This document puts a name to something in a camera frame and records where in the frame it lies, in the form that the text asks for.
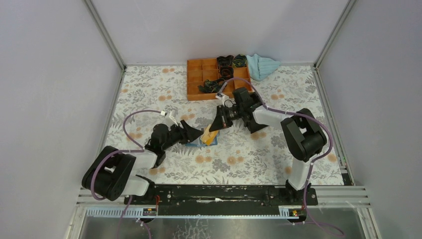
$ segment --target white panel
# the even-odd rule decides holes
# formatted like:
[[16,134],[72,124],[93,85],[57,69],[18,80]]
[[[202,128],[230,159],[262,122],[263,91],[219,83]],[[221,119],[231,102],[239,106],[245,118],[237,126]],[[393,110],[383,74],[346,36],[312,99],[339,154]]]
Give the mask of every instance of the white panel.
[[0,238],[63,238],[120,69],[82,0],[0,3]]
[[422,1],[361,0],[320,68],[355,181],[388,239],[422,234],[421,65]]
[[94,0],[126,64],[227,54],[314,62],[347,0]]

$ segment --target wooden organizer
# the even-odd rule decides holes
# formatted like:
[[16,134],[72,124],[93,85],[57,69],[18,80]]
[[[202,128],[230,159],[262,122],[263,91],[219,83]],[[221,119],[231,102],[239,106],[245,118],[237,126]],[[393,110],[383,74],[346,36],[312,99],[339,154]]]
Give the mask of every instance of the wooden organizer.
[[[243,78],[248,82],[251,82],[247,65],[246,67],[233,69],[234,77]],[[215,93],[202,93],[199,91],[198,86],[203,85],[203,82],[207,79],[215,81],[220,77],[221,75],[217,68],[216,58],[188,60],[188,101],[215,100]],[[223,93],[230,98],[233,98],[233,90],[240,87],[246,87],[248,91],[252,91],[250,85],[246,82],[242,80],[234,80],[227,84]]]

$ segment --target light blue cloth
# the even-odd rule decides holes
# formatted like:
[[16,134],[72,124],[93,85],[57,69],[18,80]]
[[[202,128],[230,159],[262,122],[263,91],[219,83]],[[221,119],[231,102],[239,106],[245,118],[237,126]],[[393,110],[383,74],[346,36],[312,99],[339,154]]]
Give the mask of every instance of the light blue cloth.
[[281,62],[271,58],[260,57],[258,54],[246,56],[249,74],[255,81],[262,81],[280,66]]

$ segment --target yellow object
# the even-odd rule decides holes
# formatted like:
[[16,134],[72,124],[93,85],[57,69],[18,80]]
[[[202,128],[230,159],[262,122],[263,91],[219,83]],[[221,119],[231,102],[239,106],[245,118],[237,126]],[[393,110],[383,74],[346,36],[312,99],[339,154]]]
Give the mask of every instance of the yellow object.
[[212,141],[214,140],[214,138],[218,134],[218,130],[213,131],[213,132],[210,132],[210,127],[211,127],[211,124],[208,125],[208,127],[205,129],[204,134],[201,137],[202,143],[204,143],[204,144],[206,144],[208,146],[212,143]]

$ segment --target floral tablecloth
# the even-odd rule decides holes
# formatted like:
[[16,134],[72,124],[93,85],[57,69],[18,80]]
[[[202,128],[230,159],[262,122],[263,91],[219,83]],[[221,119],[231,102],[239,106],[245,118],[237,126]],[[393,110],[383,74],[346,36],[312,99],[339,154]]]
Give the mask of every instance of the floral tablecloth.
[[[289,111],[308,108],[325,122],[310,66],[280,66],[262,82],[252,82],[268,106]],[[123,133],[122,123],[131,112],[142,109],[175,111],[177,119],[194,127],[206,127],[215,117],[218,100],[188,101],[185,66],[130,66],[127,68],[111,120],[106,145],[137,149]],[[130,135],[141,144],[149,139],[155,124],[164,118],[155,113],[138,114],[128,120]],[[254,134],[241,120],[221,130],[218,145],[186,147],[176,144],[156,169],[139,175],[168,184],[274,184],[284,185],[292,172],[293,157],[282,131],[271,127]],[[343,185],[336,154],[315,163],[311,182]]]

